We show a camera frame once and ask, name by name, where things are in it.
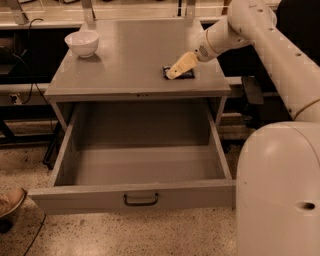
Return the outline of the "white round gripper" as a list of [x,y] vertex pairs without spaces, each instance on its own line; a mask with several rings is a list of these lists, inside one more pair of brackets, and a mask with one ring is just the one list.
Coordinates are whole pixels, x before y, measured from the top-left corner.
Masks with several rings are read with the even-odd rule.
[[205,29],[197,39],[194,52],[183,54],[166,72],[170,80],[176,79],[201,62],[209,62],[226,51],[246,47],[248,40],[240,36],[228,23],[226,18]]

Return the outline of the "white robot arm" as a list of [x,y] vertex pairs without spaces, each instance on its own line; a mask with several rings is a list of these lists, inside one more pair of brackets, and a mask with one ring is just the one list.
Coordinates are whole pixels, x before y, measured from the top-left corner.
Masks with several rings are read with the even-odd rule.
[[237,256],[320,256],[320,68],[276,27],[263,0],[227,15],[171,66],[175,79],[230,49],[254,47],[291,119],[242,147],[236,178]]

